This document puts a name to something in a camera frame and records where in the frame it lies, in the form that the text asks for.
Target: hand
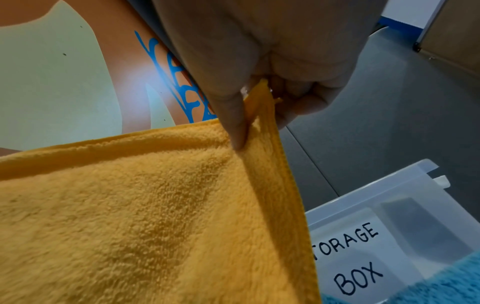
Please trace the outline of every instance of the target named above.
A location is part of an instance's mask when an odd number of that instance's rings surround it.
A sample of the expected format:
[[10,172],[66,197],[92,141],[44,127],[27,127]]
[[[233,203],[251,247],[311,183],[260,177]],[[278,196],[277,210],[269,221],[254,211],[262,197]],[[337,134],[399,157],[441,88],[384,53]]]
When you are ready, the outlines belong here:
[[183,62],[234,149],[245,144],[240,90],[269,78],[276,121],[332,103],[387,0],[154,0]]

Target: white label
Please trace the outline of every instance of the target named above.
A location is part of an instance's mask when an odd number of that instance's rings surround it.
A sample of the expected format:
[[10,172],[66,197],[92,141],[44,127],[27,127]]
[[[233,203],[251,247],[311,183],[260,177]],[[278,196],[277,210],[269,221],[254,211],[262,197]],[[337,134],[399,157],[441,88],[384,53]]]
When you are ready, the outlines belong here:
[[374,304],[423,277],[370,209],[310,232],[320,291]]

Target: blue trim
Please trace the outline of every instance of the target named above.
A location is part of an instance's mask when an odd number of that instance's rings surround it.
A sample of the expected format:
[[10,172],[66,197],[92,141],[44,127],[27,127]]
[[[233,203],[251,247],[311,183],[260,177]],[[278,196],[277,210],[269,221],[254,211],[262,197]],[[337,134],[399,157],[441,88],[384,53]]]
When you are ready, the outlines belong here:
[[415,38],[417,40],[420,37],[420,34],[422,33],[423,29],[417,28],[414,26],[411,26],[409,24],[400,22],[400,21],[395,21],[390,18],[385,18],[385,17],[380,17],[380,20],[378,21],[381,25],[387,26],[389,28],[392,28],[394,30],[401,31],[403,33],[406,33],[409,36],[412,36],[412,38]]

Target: storage box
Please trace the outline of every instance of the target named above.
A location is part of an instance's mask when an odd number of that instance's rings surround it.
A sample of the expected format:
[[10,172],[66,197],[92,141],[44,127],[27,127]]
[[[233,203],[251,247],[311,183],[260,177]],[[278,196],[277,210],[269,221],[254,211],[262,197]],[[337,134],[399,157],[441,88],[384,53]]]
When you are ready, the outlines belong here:
[[378,303],[480,249],[480,224],[422,160],[306,213],[322,293]]

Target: yellow towel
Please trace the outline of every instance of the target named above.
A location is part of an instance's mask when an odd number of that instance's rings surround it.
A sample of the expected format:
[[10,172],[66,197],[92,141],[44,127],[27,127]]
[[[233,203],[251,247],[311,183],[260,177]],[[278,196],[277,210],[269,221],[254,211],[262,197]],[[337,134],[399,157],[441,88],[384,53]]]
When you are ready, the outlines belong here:
[[320,303],[265,82],[218,120],[0,158],[0,303]]

